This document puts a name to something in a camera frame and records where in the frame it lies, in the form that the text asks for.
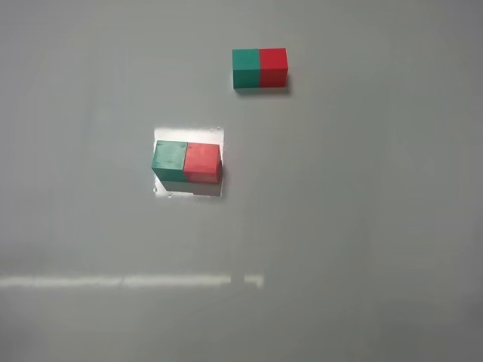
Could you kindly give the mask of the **green template cube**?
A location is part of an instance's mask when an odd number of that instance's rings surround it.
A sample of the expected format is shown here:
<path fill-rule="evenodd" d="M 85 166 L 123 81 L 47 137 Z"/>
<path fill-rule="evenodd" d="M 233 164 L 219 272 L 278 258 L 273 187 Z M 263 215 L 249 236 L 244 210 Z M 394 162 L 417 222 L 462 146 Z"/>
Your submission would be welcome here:
<path fill-rule="evenodd" d="M 232 50 L 232 80 L 235 89 L 260 86 L 260 54 L 258 49 Z"/>

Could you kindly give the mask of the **red template cube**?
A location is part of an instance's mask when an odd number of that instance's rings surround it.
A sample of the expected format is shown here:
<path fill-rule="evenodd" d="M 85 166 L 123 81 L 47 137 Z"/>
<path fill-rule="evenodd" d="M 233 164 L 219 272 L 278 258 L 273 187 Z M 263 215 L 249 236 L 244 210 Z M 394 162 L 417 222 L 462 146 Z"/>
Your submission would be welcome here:
<path fill-rule="evenodd" d="M 285 48 L 261 48 L 260 87 L 285 87 L 288 76 L 288 57 Z"/>

